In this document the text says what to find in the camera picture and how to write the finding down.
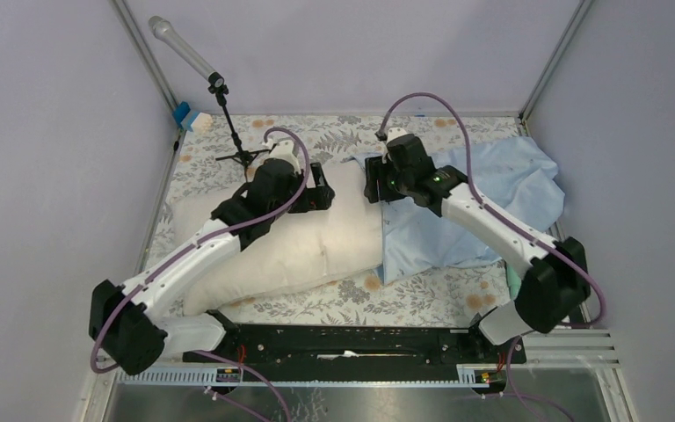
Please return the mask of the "light blue pillowcase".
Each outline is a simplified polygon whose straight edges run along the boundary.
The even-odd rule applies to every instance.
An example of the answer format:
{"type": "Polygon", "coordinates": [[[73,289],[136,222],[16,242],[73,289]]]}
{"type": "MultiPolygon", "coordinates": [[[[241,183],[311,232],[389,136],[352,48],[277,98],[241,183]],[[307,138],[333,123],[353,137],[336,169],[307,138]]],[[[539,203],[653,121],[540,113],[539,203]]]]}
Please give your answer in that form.
{"type": "MultiPolygon", "coordinates": [[[[530,227],[543,232],[562,215],[565,194],[556,184],[558,164],[530,137],[512,137],[455,147],[431,154],[442,167],[460,171],[472,161],[473,181],[481,195],[530,227]]],[[[499,261],[499,255],[462,226],[415,205],[410,198],[381,203],[384,283],[432,267],[473,268],[499,261]]]]}

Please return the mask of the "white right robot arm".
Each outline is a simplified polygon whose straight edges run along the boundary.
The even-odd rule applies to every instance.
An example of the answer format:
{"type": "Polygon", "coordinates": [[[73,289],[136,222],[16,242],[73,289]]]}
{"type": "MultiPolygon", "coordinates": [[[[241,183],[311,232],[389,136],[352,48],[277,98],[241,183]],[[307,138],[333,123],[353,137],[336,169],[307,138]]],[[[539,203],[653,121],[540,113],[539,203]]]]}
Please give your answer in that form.
{"type": "Polygon", "coordinates": [[[551,332],[591,296],[584,247],[576,239],[558,241],[508,214],[476,189],[470,171],[438,167],[414,134],[392,135],[386,147],[384,155],[365,160],[369,202],[412,199],[484,242],[521,279],[512,301],[472,324],[474,358],[490,362],[512,338],[551,332]]]}

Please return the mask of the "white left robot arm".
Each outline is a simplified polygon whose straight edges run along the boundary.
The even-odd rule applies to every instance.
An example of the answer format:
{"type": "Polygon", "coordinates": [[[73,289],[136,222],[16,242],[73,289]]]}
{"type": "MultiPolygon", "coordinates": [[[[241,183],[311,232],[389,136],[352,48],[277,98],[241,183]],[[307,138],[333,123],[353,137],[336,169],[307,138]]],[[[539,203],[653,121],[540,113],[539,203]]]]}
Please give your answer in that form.
{"type": "Polygon", "coordinates": [[[119,285],[103,280],[94,287],[92,370],[103,374],[121,368],[138,375],[165,354],[197,350],[218,361],[232,358],[238,340],[216,317],[165,319],[164,309],[203,275],[266,236],[282,215],[327,210],[334,197],[320,163],[298,171],[286,159],[266,159],[251,182],[221,202],[162,261],[119,285]]]}

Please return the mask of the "white pillow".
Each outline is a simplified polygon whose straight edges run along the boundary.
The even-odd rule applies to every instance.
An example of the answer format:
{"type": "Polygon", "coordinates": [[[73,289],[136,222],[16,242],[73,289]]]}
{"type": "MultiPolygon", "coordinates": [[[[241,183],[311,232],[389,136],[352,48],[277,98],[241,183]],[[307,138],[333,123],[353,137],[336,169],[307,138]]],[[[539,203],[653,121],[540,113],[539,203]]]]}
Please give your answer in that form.
{"type": "Polygon", "coordinates": [[[330,208],[279,218],[268,234],[186,291],[184,315],[250,298],[298,293],[382,262],[381,208],[363,195],[363,170],[351,160],[327,164],[323,171],[335,192],[330,208]]]}

